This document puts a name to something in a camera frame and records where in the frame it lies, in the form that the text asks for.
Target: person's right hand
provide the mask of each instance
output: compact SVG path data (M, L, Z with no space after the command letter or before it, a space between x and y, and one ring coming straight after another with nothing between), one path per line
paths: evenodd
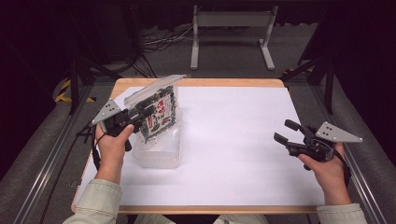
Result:
M334 144L334 149L344 158L342 143ZM305 154L299 155L298 158L315 173L315 177L323 189L326 205L351 203L344 180L343 163L337 157L334 156L330 161L326 162L315 161Z

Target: sleeve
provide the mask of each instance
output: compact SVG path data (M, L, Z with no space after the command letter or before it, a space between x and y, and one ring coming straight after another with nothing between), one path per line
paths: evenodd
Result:
M104 179L93 179L76 205L76 213L64 224L116 223L121 196L120 185Z
M321 224L367 224L358 203L318 207Z

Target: black strap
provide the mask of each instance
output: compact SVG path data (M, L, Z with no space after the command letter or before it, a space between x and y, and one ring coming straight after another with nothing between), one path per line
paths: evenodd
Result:
M333 153L343 163L344 181L346 182L346 186L347 186L349 184L350 177L352 176L352 174L350 173L350 168L349 168L349 166L347 166L347 162L344 160L344 158L341 156L341 154L337 150L334 150Z
M95 165L96 170L99 170L99 167L100 167L100 156L99 156L98 149L96 149L95 133L96 133L96 125L93 125L93 128L92 128L92 140L91 140L92 158L93 158L93 164Z

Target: white paper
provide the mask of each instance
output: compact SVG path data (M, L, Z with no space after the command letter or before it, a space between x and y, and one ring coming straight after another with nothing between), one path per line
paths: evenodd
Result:
M128 89L116 103L123 106L123 98L140 89ZM275 132L291 142L304 138L284 126L285 119L300 122L287 89L179 87L178 102L180 165L145 169L127 152L120 205L324 204L313 172L274 140ZM76 202L95 173L90 159Z

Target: finger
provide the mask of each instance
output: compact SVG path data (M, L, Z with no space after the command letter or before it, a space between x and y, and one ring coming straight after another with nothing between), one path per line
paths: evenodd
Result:
M305 165L307 165L314 172L319 168L320 162L315 161L314 159L310 158L309 156L307 156L305 154L300 154L298 156L298 159L300 159L300 161L302 161Z
M119 138L121 141L126 142L128 140L129 136L134 132L134 125L130 124L122 130L122 132L119 134L117 138Z

